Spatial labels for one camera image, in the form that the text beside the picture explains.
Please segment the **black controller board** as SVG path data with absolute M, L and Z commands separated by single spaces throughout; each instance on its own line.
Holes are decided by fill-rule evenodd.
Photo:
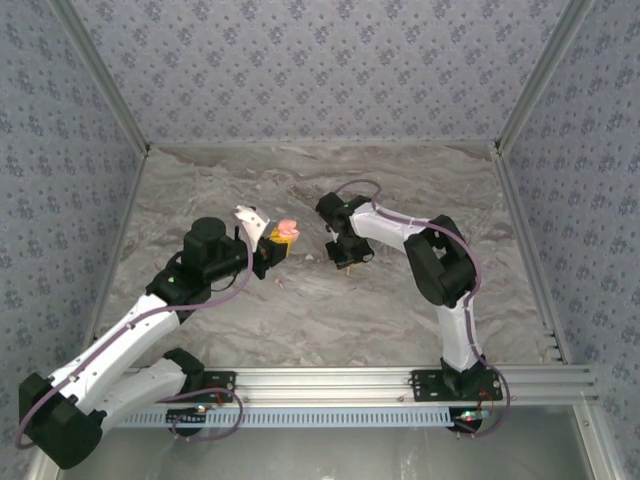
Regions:
M 179 436 L 192 437 L 204 426 L 206 414 L 197 408 L 169 409 L 165 414 L 165 423 L 169 430 Z
M 482 426 L 488 412 L 481 408 L 461 407 L 450 408 L 449 414 L 453 425 L 449 430 L 456 433 L 473 434 Z

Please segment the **grey metal shelf panel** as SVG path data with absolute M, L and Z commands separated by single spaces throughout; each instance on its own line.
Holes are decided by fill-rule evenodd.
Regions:
M 244 429 L 188 445 L 160 429 L 108 435 L 80 480 L 594 480 L 576 422 L 518 408 L 497 432 L 439 428 Z

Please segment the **aluminium side rail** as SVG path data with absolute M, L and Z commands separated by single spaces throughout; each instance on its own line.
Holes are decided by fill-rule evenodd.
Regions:
M 498 180 L 504 194 L 509 215 L 515 231 L 521 258 L 531 287 L 538 314 L 545 328 L 555 339 L 555 353 L 549 358 L 556 363 L 572 364 L 573 359 L 564 336 L 561 321 L 552 297 L 545 272 L 535 245 L 533 234 L 526 218 L 524 205 L 519 196 L 517 185 L 509 162 L 498 147 L 492 153 Z
M 151 150 L 151 147 L 149 145 L 147 145 L 143 150 L 140 156 L 139 164 L 133 176 L 131 190 L 127 197 L 127 201 L 125 203 L 123 215 L 120 219 L 119 229 L 115 237 L 115 240 L 112 244 L 111 253 L 107 263 L 106 273 L 102 280 L 100 288 L 98 290 L 96 303 L 91 312 L 89 324 L 82 341 L 82 345 L 80 349 L 81 352 L 86 350 L 88 347 L 90 347 L 94 343 L 95 334 L 98 330 L 101 318 L 107 306 L 110 291 L 114 282 L 115 275 L 117 273 L 122 252 L 124 250 L 128 226 L 129 226 L 132 212 L 135 206 L 135 202 L 139 193 L 141 181 L 144 175 L 144 170 L 147 163 L 147 159 L 149 157 L 150 150 Z

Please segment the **aluminium front rail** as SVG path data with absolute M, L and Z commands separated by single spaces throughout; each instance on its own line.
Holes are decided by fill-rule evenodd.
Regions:
M 473 405 L 476 402 L 416 402 L 408 384 L 417 367 L 276 367 L 240 368 L 233 391 L 248 407 L 302 406 L 395 406 L 431 403 L 438 406 Z M 502 385 L 502 400 L 481 400 L 484 405 L 574 405 L 597 401 L 595 379 L 586 366 L 516 365 L 495 372 Z M 191 405 L 157 400 L 177 394 L 184 383 L 181 369 L 171 362 L 159 367 L 128 370 L 108 383 L 85 375 L 64 387 L 64 394 L 77 399 L 80 407 L 102 410 L 109 404 L 131 401 L 152 404 Z M 225 392 L 206 389 L 201 393 Z

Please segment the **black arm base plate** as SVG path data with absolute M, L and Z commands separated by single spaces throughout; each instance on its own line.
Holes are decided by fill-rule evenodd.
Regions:
M 225 392 L 209 392 L 201 393 L 201 390 L 218 388 L 235 391 L 237 373 L 228 370 L 204 370 L 201 373 L 190 373 L 187 375 L 185 384 L 182 389 L 174 395 L 157 400 L 157 403 L 168 402 L 196 402 L 196 403 L 213 403 L 220 405 L 225 403 L 233 403 L 234 399 L 229 393 Z M 184 399 L 175 399 L 176 396 L 184 395 L 191 392 L 199 391 L 198 395 L 193 395 Z
M 464 375 L 440 369 L 413 370 L 408 384 L 416 402 L 477 402 L 504 398 L 499 377 L 491 370 Z

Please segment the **aluminium frame post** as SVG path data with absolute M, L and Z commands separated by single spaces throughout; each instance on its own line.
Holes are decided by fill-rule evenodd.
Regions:
M 595 0 L 567 0 L 523 90 L 496 138 L 497 153 L 505 157 L 526 125 L 558 65 L 571 46 Z
M 134 149 L 145 157 L 149 144 L 72 1 L 47 0 L 47 3 L 89 71 L 124 135 Z

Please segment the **aluminium frame leg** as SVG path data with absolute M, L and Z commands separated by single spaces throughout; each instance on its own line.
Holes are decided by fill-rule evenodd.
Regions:
M 603 408 L 583 402 L 573 410 L 595 480 L 627 480 Z

